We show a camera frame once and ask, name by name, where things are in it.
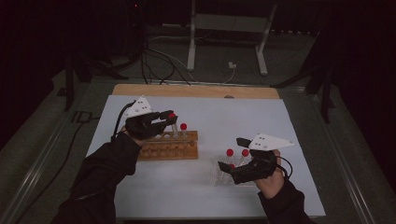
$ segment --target white table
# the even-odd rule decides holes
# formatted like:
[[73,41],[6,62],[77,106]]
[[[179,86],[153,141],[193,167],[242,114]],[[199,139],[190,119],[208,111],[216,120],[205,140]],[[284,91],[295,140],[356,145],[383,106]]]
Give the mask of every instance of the white table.
[[[233,148],[235,154],[242,151],[236,144],[236,137],[252,139],[257,133],[296,143],[280,149],[282,156],[293,165],[291,181],[305,194],[305,212],[311,217],[325,216],[282,100],[158,97],[142,91],[144,93],[155,111],[172,109],[179,123],[186,122],[189,130],[198,131],[199,159],[139,161],[136,173],[118,185],[115,198],[118,218],[264,217],[255,187],[214,186],[212,175],[218,156],[224,155],[227,148]],[[108,97],[88,155],[109,140],[120,110],[139,96]]]

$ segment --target test tube rack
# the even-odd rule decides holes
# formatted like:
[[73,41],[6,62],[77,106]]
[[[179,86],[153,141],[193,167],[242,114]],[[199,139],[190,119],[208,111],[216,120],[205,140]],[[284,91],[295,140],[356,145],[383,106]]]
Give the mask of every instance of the test tube rack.
[[164,132],[147,141],[138,161],[173,161],[198,159],[198,132]]

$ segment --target person's right hand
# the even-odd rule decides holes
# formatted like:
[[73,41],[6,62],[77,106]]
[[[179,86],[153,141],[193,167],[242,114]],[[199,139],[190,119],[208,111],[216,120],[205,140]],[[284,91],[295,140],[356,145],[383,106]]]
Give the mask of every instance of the person's right hand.
[[[274,154],[279,157],[279,150],[275,149]],[[280,158],[277,158],[276,162],[278,165],[280,165]],[[283,176],[283,172],[279,168],[275,169],[273,175],[268,176],[265,179],[258,179],[254,181],[257,188],[262,192],[266,199],[274,198],[282,189],[284,182],[285,179]]]

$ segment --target black jacket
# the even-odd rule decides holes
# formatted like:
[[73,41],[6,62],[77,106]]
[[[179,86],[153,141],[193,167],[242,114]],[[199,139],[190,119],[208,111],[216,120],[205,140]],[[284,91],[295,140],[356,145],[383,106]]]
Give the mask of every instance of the black jacket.
[[[126,175],[133,175],[141,147],[125,133],[106,143],[81,165],[69,199],[52,224],[116,223],[114,196]],[[289,180],[271,200],[259,193],[271,224],[313,223],[304,212],[304,195]]]

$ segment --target red cap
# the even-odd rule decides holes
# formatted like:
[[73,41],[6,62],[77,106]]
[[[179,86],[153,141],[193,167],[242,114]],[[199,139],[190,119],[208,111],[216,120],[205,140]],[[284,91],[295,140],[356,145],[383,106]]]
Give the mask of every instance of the red cap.
[[244,156],[244,157],[248,156],[248,150],[247,149],[242,150],[242,156]]
[[228,148],[227,149],[227,156],[232,156],[233,155],[233,149],[232,148]]
[[187,129],[187,124],[186,123],[181,123],[180,124],[180,129],[183,130],[183,131],[186,130]]

